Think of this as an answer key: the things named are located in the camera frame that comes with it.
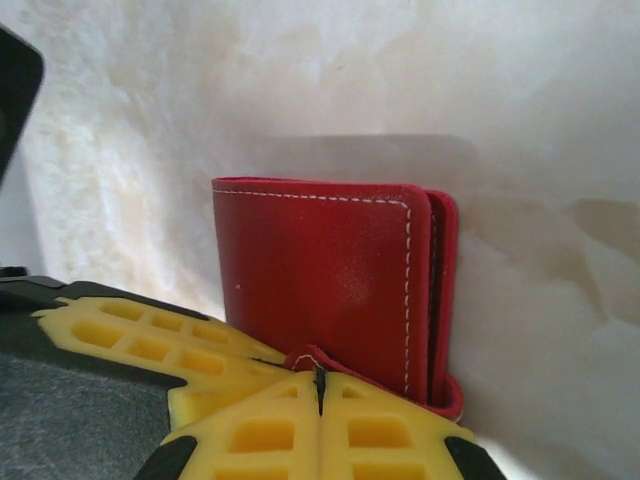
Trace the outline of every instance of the red leather wallet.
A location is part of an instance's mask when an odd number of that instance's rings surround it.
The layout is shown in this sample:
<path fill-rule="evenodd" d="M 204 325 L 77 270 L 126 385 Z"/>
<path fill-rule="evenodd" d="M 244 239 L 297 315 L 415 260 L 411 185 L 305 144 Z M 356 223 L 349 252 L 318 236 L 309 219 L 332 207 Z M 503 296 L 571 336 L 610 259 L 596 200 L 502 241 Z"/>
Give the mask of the red leather wallet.
<path fill-rule="evenodd" d="M 412 185 L 213 181 L 227 322 L 458 419 L 447 373 L 457 210 Z"/>

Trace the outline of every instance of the white marble surface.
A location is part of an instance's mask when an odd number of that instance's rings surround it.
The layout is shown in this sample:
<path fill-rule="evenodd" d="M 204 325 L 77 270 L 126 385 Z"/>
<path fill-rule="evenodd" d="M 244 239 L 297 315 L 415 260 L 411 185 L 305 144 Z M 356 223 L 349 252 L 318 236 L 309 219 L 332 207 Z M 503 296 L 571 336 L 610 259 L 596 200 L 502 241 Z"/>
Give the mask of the white marble surface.
<path fill-rule="evenodd" d="M 5 0 L 48 271 L 221 311 L 209 181 L 461 209 L 452 369 L 510 478 L 640 475 L 640 2 Z"/>

